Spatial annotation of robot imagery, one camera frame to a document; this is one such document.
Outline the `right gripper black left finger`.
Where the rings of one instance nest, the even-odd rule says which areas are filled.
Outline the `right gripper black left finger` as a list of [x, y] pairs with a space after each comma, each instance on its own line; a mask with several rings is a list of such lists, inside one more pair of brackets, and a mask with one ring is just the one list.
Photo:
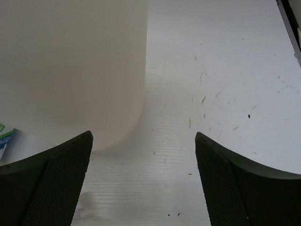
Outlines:
[[69, 226], [89, 165], [86, 131], [56, 147], [0, 168], [2, 226]]

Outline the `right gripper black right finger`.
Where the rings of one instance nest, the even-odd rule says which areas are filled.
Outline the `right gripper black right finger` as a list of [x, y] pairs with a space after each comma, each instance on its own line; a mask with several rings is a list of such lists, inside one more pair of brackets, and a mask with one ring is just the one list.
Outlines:
[[299, 226], [301, 176], [195, 137], [196, 159], [213, 226]]

